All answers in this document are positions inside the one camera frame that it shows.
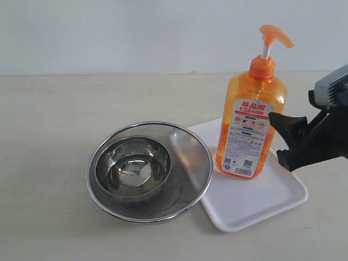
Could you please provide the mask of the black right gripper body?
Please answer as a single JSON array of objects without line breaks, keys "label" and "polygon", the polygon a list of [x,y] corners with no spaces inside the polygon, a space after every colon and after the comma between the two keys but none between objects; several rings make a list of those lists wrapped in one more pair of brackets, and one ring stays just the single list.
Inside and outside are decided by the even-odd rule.
[{"label": "black right gripper body", "polygon": [[279,164],[292,172],[322,161],[347,158],[347,107],[323,109],[308,122],[303,139],[276,152]]}]

